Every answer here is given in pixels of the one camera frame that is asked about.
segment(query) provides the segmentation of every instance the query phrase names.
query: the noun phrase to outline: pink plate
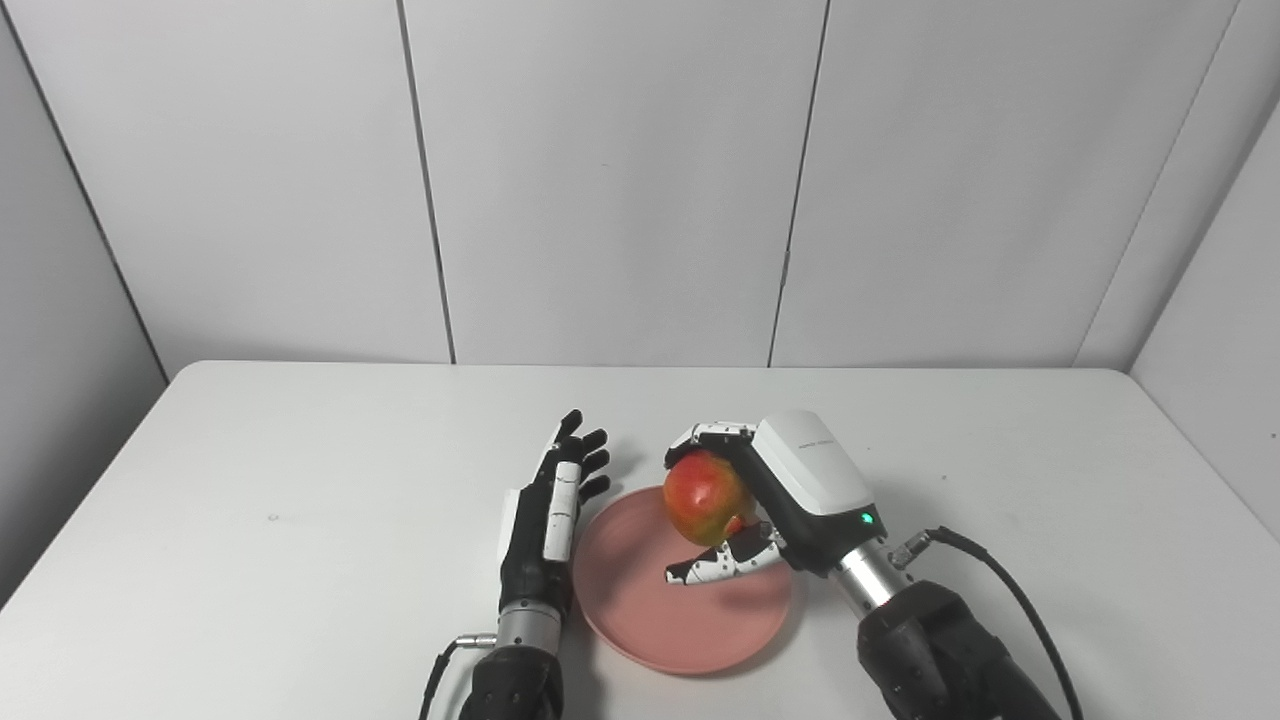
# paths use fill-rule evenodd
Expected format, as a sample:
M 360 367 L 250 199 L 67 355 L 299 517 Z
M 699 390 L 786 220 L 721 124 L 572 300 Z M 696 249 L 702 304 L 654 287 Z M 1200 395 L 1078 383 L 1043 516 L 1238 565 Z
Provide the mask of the pink plate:
M 791 569 L 668 585 L 667 565 L 703 550 L 671 527 L 660 487 L 620 497 L 577 546 L 573 588 L 582 615 L 613 650 L 662 673 L 704 675 L 742 662 L 782 628 Z

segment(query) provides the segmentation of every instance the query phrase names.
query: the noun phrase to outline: white wall panel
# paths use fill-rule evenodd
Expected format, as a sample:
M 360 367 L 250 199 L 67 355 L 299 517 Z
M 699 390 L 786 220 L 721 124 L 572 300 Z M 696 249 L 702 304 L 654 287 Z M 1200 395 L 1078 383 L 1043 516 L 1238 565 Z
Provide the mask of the white wall panel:
M 1070 364 L 1234 6 L 833 0 L 774 363 Z
M 1133 375 L 1280 537 L 1280 114 L 1272 114 Z
M 6 0 L 170 372 L 447 360 L 392 0 Z
M 763 365 L 823 3 L 406 5 L 458 361 Z
M 1280 3 L 1242 0 L 1075 359 L 1129 369 L 1275 101 Z
M 0 17 L 0 605 L 163 388 Z

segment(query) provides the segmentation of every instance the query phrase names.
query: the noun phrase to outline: wall seam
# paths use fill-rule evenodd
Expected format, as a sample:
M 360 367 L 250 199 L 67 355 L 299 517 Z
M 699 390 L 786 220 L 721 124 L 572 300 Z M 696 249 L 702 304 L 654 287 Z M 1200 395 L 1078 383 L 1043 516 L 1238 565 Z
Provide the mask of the wall seam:
M 787 287 L 787 273 L 791 269 L 791 238 L 796 231 L 796 210 L 800 206 L 800 183 L 804 179 L 804 159 L 809 151 L 809 131 L 813 127 L 813 106 L 818 99 L 818 74 L 822 72 L 822 54 L 827 47 L 827 20 L 831 18 L 831 0 L 822 10 L 822 32 L 818 35 L 818 58 L 813 67 L 813 86 L 809 88 L 809 111 L 804 120 L 804 137 L 800 140 L 800 164 L 796 168 L 796 190 L 791 197 L 791 219 L 787 223 L 787 246 L 782 252 L 782 273 L 778 281 L 778 301 L 773 306 L 773 331 L 769 333 L 769 354 L 765 368 L 773 366 L 773 348 L 778 342 L 778 319 L 782 316 L 782 291 Z
M 133 319 L 138 323 L 138 331 L 142 333 L 142 340 L 147 345 L 151 360 L 155 361 L 156 370 L 160 372 L 160 379 L 164 380 L 165 386 L 168 386 L 169 373 L 165 370 L 164 363 L 160 361 L 160 352 L 156 350 L 155 341 L 151 338 L 151 331 L 147 329 L 147 324 L 142 320 L 142 310 L 138 309 L 138 302 L 133 299 L 133 291 L 129 290 L 129 283 L 124 279 L 124 270 L 120 269 L 120 261 L 115 256 L 111 241 L 106 237 L 106 229 L 102 228 L 102 220 L 97 215 L 97 209 L 90 199 L 88 188 L 84 186 L 84 178 L 81 177 L 79 168 L 72 158 L 70 149 L 67 146 L 67 138 L 63 136 L 63 128 L 58 124 L 58 118 L 54 117 L 54 109 L 49 104 L 49 96 L 45 95 L 45 88 L 40 85 L 40 78 L 36 77 L 36 67 L 32 64 L 31 56 L 27 54 L 27 46 L 23 45 L 22 37 L 18 35 L 18 26 L 13 22 L 13 15 L 9 13 L 9 8 L 5 5 L 4 0 L 0 0 L 0 15 L 4 17 L 5 26 L 13 36 L 14 45 L 18 46 L 18 54 L 22 56 L 22 61 L 27 67 L 27 76 L 31 78 L 31 83 L 36 87 L 36 95 L 40 97 L 40 104 L 45 109 L 45 117 L 49 118 L 49 124 L 54 129 L 54 137 L 58 138 L 58 146 L 63 150 L 63 158 L 67 160 L 67 165 L 72 172 L 72 178 L 76 181 L 76 188 L 79 191 L 81 199 L 84 201 L 84 208 L 88 210 L 90 219 L 93 222 L 93 228 L 97 232 L 99 241 L 102 243 L 102 250 L 106 251 L 106 258 L 111 263 L 111 268 L 115 272 L 115 279 L 120 283 L 120 290 L 124 292 L 124 300 L 129 304 L 129 310 L 133 311 Z
M 417 141 L 417 160 L 422 167 L 422 191 L 426 195 L 426 220 L 431 231 L 431 252 L 435 255 L 435 277 L 440 287 L 440 313 L 444 315 L 444 338 L 449 346 L 449 364 L 458 364 L 453 346 L 453 320 L 449 315 L 449 293 L 444 287 L 444 258 L 440 254 L 440 233 L 435 223 L 435 196 L 431 193 L 431 172 L 426 163 L 426 136 L 422 133 L 422 106 L 417 95 L 417 73 L 413 69 L 413 50 L 408 40 L 408 18 L 404 13 L 404 0 L 396 0 L 396 13 L 399 17 L 401 44 L 404 50 L 404 73 L 408 78 L 410 105 L 413 109 L 413 135 Z
M 1183 258 L 1178 264 L 1178 269 L 1174 270 L 1169 287 L 1165 288 L 1160 301 L 1156 304 L 1156 311 L 1152 314 L 1146 332 L 1142 333 L 1142 340 L 1138 342 L 1138 347 L 1133 351 L 1133 355 L 1129 359 L 1126 372 L 1133 370 L 1134 365 L 1138 363 L 1138 356 L 1142 355 L 1142 348 L 1147 346 L 1147 341 L 1151 340 L 1151 334 L 1156 332 L 1156 325 L 1158 324 L 1160 318 L 1165 314 L 1165 309 L 1169 307 L 1169 302 L 1172 301 L 1174 292 L 1178 290 L 1179 283 L 1181 283 L 1183 277 L 1187 274 L 1188 268 L 1190 268 L 1192 261 L 1196 260 L 1196 254 L 1199 252 L 1199 247 L 1204 242 L 1204 237 L 1208 234 L 1210 228 L 1213 227 L 1213 220 L 1217 219 L 1217 214 L 1222 210 L 1222 205 L 1226 202 L 1226 197 L 1231 192 L 1231 187 L 1235 184 L 1236 178 L 1240 177 L 1244 164 L 1253 152 L 1253 147 L 1258 143 L 1258 137 L 1270 122 L 1271 115 L 1275 114 L 1277 102 L 1280 102 L 1280 82 L 1276 82 L 1275 88 L 1271 91 L 1263 105 L 1262 114 L 1258 117 L 1253 129 L 1249 132 L 1244 145 L 1240 147 L 1235 164 L 1226 173 L 1228 179 L 1222 183 L 1217 197 L 1210 205 L 1208 211 L 1204 213 L 1204 220 L 1201 223 L 1199 229 L 1197 229 L 1193 242 L 1187 247 L 1187 251 L 1183 252 Z
M 1142 209 L 1138 210 L 1138 217 L 1134 219 L 1133 227 L 1129 229 L 1129 237 L 1125 240 L 1124 250 L 1120 251 L 1120 258 L 1116 259 L 1115 268 L 1111 269 L 1111 277 L 1107 278 L 1107 286 L 1103 288 L 1102 296 L 1098 297 L 1098 304 L 1093 309 L 1093 315 L 1089 316 L 1089 324 L 1085 325 L 1084 334 L 1080 337 L 1080 343 L 1075 347 L 1075 356 L 1071 357 L 1070 365 L 1073 368 L 1080 361 L 1080 352 L 1084 350 L 1084 343 L 1089 340 L 1089 333 L 1093 332 L 1093 324 L 1098 320 L 1098 314 L 1102 311 L 1102 305 L 1106 304 L 1107 295 L 1111 293 L 1111 287 L 1115 284 L 1116 275 L 1120 273 L 1120 266 L 1124 264 L 1124 259 L 1129 254 L 1129 247 L 1133 245 L 1133 237 L 1138 234 L 1138 228 L 1142 227 L 1142 220 L 1147 215 L 1147 206 L 1151 205 L 1151 199 L 1156 195 L 1156 188 L 1160 187 L 1161 178 L 1165 177 L 1165 168 L 1169 165 L 1169 159 L 1174 156 L 1174 150 L 1178 149 L 1178 141 L 1183 137 L 1183 128 L 1187 127 L 1187 119 L 1190 118 L 1192 109 L 1196 108 L 1196 101 L 1199 99 L 1201 88 L 1204 87 L 1208 72 L 1213 67 L 1213 61 L 1217 60 L 1217 53 L 1222 49 L 1222 41 L 1226 40 L 1226 33 L 1231 28 L 1231 22 L 1235 20 L 1235 13 L 1239 9 L 1240 0 L 1235 0 L 1235 5 L 1231 6 L 1231 14 L 1228 15 L 1226 22 L 1222 24 L 1222 32 L 1217 36 L 1217 42 L 1213 45 L 1213 51 L 1210 54 L 1208 63 L 1204 64 L 1204 72 L 1201 73 L 1199 82 L 1196 83 L 1192 99 L 1187 104 L 1187 111 L 1183 113 L 1183 119 L 1178 123 L 1178 131 L 1174 133 L 1172 142 L 1169 143 L 1169 151 L 1165 152 L 1165 158 L 1160 163 L 1160 169 L 1156 170 L 1156 178 L 1152 181 L 1151 188 L 1147 191 L 1147 197 L 1142 201 Z

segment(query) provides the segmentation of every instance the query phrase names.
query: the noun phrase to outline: cable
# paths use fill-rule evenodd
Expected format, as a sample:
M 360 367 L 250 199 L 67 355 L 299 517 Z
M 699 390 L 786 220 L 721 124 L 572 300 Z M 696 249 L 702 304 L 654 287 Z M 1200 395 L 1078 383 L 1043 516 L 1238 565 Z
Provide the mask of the cable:
M 444 669 L 448 667 L 449 657 L 454 650 L 458 650 L 458 641 L 449 642 L 444 652 L 435 657 L 435 667 L 431 667 L 431 675 L 426 679 L 426 691 L 422 692 L 422 710 L 419 711 L 417 720 L 426 720 L 426 714 L 431 710 L 431 698 L 435 697 L 435 689 L 440 687 L 440 678 L 444 676 Z
M 1044 652 L 1048 655 L 1050 662 L 1053 664 L 1053 671 L 1057 673 L 1057 682 L 1062 684 L 1062 694 L 1066 696 L 1066 705 L 1071 708 L 1071 720 L 1084 720 L 1084 714 L 1080 710 L 1080 701 L 1075 697 L 1075 685 L 1071 684 L 1071 676 L 1066 673 L 1066 665 L 1062 662 L 1062 656 L 1057 653 L 1057 646 L 1055 646 L 1053 639 L 1048 637 L 1048 629 L 1041 620 L 1039 612 L 1036 612 L 1036 607 L 1032 606 L 1030 598 L 1027 597 L 1023 588 L 1018 587 L 1018 583 L 1014 580 L 1014 577 L 1009 574 L 1009 570 L 1005 570 L 1000 562 L 996 562 L 996 559 L 987 552 L 986 547 L 982 547 L 946 525 L 925 530 L 925 533 L 931 539 L 936 539 L 942 544 L 950 544 L 951 547 L 980 560 L 991 568 L 991 570 L 1000 577 L 1006 585 L 1009 585 L 1009 592 L 1014 593 L 1014 597 L 1018 598 L 1018 605 L 1023 606 L 1023 612 L 1025 612 L 1027 619 L 1030 620 L 1032 628 L 1036 628 L 1036 634 L 1044 646 Z

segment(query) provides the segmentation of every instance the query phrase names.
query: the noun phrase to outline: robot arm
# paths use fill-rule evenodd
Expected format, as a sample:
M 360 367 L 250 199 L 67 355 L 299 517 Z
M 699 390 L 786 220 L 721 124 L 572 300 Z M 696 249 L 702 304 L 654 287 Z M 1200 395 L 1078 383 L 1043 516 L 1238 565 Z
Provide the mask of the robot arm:
M 669 565 L 668 583 L 728 579 L 785 559 L 832 579 L 849 601 L 860 619 L 858 659 L 895 717 L 1057 720 L 959 594 L 900 571 L 923 550 L 919 542 L 905 548 L 905 561 L 890 561 L 870 488 L 817 415 L 787 411 L 759 425 L 694 425 L 667 451 L 664 465 L 699 447 L 730 461 L 768 520 Z M 1046 648 L 1056 657 L 1051 644 Z M 1078 716 L 1069 680 L 1064 689 Z
M 887 532 L 870 487 L 818 415 L 792 410 L 769 415 L 759 425 L 694 425 L 676 439 L 663 464 L 669 469 L 695 448 L 728 460 L 769 521 L 671 565 L 667 582 L 732 578 L 781 557 L 796 570 L 832 578 L 859 615 L 906 587 L 906 578 L 884 555 Z M 762 546 L 760 537 L 772 542 Z
M 507 496 L 499 547 L 502 589 L 493 651 L 471 673 L 461 720 L 553 720 L 563 703 L 561 628 L 573 598 L 570 555 L 579 507 L 609 487 L 591 477 L 609 461 L 603 429 L 575 436 L 573 410 L 552 433 L 534 479 Z

